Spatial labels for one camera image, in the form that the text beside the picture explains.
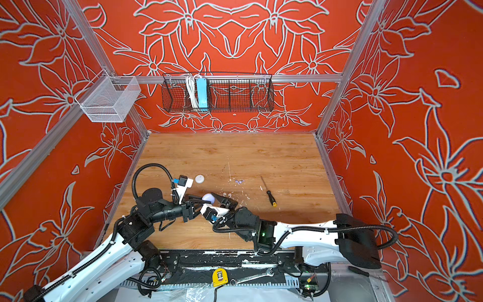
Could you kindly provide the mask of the purple round case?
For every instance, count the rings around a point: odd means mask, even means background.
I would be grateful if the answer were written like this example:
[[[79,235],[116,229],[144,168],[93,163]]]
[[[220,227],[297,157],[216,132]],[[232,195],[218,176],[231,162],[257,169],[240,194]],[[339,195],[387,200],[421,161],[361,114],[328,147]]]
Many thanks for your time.
[[[215,197],[211,193],[207,193],[202,197],[203,201],[209,202],[212,205],[215,203]]]

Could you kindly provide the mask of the white earbuds charging case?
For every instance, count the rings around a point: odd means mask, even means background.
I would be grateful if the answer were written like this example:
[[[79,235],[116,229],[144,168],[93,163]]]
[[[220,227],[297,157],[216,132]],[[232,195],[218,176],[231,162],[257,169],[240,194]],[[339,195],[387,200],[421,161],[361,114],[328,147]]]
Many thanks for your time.
[[[205,177],[202,174],[199,174],[195,177],[195,181],[196,183],[201,184],[205,181]]]

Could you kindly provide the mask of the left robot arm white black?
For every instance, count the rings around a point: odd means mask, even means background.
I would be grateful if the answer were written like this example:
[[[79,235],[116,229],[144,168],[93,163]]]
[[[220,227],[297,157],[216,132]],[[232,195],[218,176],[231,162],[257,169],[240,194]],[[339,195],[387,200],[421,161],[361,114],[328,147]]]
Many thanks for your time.
[[[170,201],[163,198],[158,188],[138,195],[137,178],[150,167],[158,167],[168,176]],[[161,164],[137,169],[132,179],[136,204],[130,214],[115,221],[112,234],[79,264],[45,286],[32,286],[24,294],[24,301],[98,301],[135,275],[139,277],[134,282],[142,291],[156,290],[161,284],[159,269],[163,261],[160,250],[148,239],[155,231],[154,225],[171,225],[177,218],[190,221],[214,201],[212,197],[186,196],[193,182],[187,176],[172,177]]]

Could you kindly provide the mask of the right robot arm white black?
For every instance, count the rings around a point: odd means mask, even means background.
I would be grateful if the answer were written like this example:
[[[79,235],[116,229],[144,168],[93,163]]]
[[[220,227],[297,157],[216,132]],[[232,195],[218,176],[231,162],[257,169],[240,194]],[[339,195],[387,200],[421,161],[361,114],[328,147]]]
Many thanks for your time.
[[[349,262],[365,269],[380,269],[379,253],[399,240],[396,230],[385,225],[368,225],[346,214],[315,224],[289,224],[263,220],[246,207],[225,196],[203,196],[201,214],[218,234],[235,233],[254,245],[260,256],[278,250],[300,248],[308,266],[329,262]]]

